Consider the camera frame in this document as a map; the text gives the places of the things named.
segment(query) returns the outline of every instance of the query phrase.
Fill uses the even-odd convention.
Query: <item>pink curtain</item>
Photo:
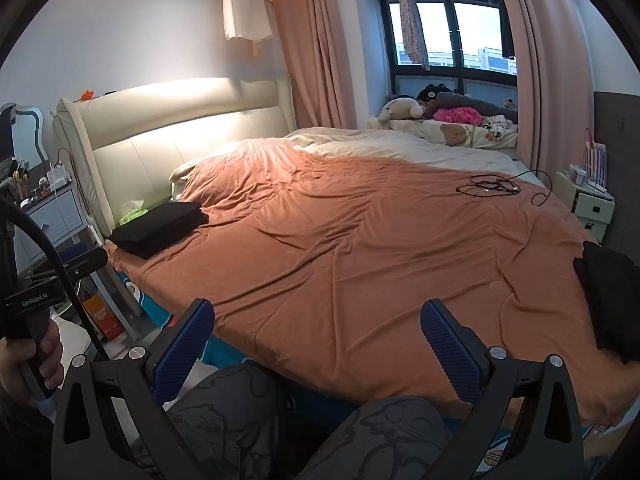
[[[505,0],[518,60],[518,157],[551,178],[582,164],[593,79],[574,0]]]
[[[355,128],[344,31],[336,0],[273,0],[300,128]]]

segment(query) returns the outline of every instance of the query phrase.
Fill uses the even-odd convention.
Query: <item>black cable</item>
[[[469,182],[471,184],[466,184],[465,186],[457,187],[456,192],[462,193],[463,195],[467,195],[467,196],[475,196],[478,198],[491,198],[494,196],[518,195],[521,189],[520,189],[520,186],[518,186],[518,184],[516,184],[513,181],[513,179],[518,178],[519,176],[523,176],[524,174],[527,174],[527,173],[535,173],[535,174],[542,173],[549,179],[549,192],[544,193],[543,191],[540,191],[539,193],[536,193],[534,196],[531,197],[531,205],[539,207],[549,199],[549,197],[551,196],[551,192],[554,188],[554,183],[551,180],[551,177],[546,171],[542,171],[542,170],[527,170],[527,171],[523,171],[521,174],[509,177],[509,178],[500,176],[495,173],[472,175],[469,177]],[[469,189],[469,190],[477,189],[479,191],[477,193],[467,192],[466,189]],[[544,200],[539,204],[534,204],[533,201],[537,196],[543,196]]]
[[[62,150],[65,150],[69,156],[69,162],[71,163],[71,171],[74,172],[74,179],[76,180],[76,186],[78,187],[78,191],[80,192],[80,198],[82,199],[82,204],[84,205],[84,208],[87,214],[91,215],[92,214],[91,206],[89,205],[89,201],[87,200],[87,197],[84,194],[84,189],[82,189],[82,184],[80,184],[80,179],[78,177],[78,168],[76,168],[76,161],[74,159],[73,153],[71,153],[68,149],[62,146],[62,148],[58,150],[58,160],[56,161],[55,165],[53,165],[53,167],[51,168],[51,171],[53,171],[53,168],[58,167],[62,163],[60,161],[60,152],[62,152]]]
[[[55,250],[46,235],[38,227],[36,222],[27,215],[27,213],[21,211],[15,205],[7,202],[7,200],[4,200],[3,198],[0,198],[0,219],[7,220],[16,227],[22,229],[23,232],[36,243],[44,255],[49,259],[51,266],[58,275],[60,283],[62,283],[62,287],[65,289],[66,296],[73,304],[76,314],[78,314],[84,329],[88,332],[89,338],[91,338],[91,341],[94,343],[95,349],[98,353],[98,360],[108,361],[109,356],[102,346],[102,343],[100,343],[100,340],[94,331],[94,327],[91,325],[84,307],[82,307],[82,303],[80,303],[80,299],[74,290],[74,286],[71,283],[69,276],[66,274],[65,266],[63,265],[62,260],[60,260],[58,252]]]

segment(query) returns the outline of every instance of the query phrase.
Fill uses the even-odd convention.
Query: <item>cable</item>
[[[478,198],[492,198],[494,196],[518,195],[522,190],[520,189],[520,186],[518,186],[518,184],[516,184],[513,181],[513,179],[518,178],[519,176],[523,176],[524,174],[527,174],[527,173],[535,173],[535,174],[542,173],[549,179],[549,183],[550,183],[549,192],[544,193],[543,191],[540,191],[539,193],[536,193],[534,196],[531,197],[531,205],[540,207],[549,199],[549,197],[551,196],[551,192],[553,191],[553,188],[554,188],[554,184],[553,184],[553,181],[551,180],[551,177],[546,171],[542,171],[542,170],[527,170],[527,171],[523,171],[521,174],[509,177],[509,178],[500,176],[494,173],[472,175],[469,177],[469,182],[471,184],[466,184],[465,186],[457,187],[456,192],[462,193],[463,195],[467,195],[467,196],[475,196]],[[468,190],[477,189],[480,191],[468,192],[466,191],[467,189]],[[537,196],[544,197],[544,200],[539,204],[534,203],[534,200]]]
[[[60,162],[60,152],[62,150],[65,150],[66,153],[69,156],[69,162],[71,163],[71,171],[74,172],[74,178],[76,180],[76,185],[78,187],[78,191],[80,193],[80,199],[82,200],[82,205],[84,205],[84,209],[87,212],[87,214],[91,215],[91,206],[89,205],[89,201],[86,197],[86,195],[84,194],[84,189],[82,189],[82,185],[80,184],[80,179],[78,177],[78,169],[76,168],[76,160],[74,159],[74,155],[73,153],[71,153],[65,146],[62,146],[62,148],[60,148],[58,150],[58,155],[57,155],[57,161],[54,165],[54,168],[57,167],[58,165],[61,164]]]

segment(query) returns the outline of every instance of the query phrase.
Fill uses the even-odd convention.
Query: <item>teddy bear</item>
[[[436,101],[436,99],[432,99],[431,101],[418,101],[421,107],[424,108],[423,119],[433,119],[435,113],[440,109],[440,105]]]
[[[405,119],[421,119],[426,108],[421,106],[418,101],[410,97],[401,97],[387,103],[380,115],[378,121],[380,124],[388,124],[389,121],[402,121]]]
[[[440,131],[447,146],[462,146],[466,142],[466,130],[461,124],[442,124]]]

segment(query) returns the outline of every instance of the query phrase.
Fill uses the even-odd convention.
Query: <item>black folded cloth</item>
[[[146,260],[205,224],[209,217],[201,207],[197,202],[165,202],[116,227],[109,240],[127,253]]]
[[[598,348],[617,352],[624,364],[640,361],[640,268],[625,254],[585,242],[574,269]]]

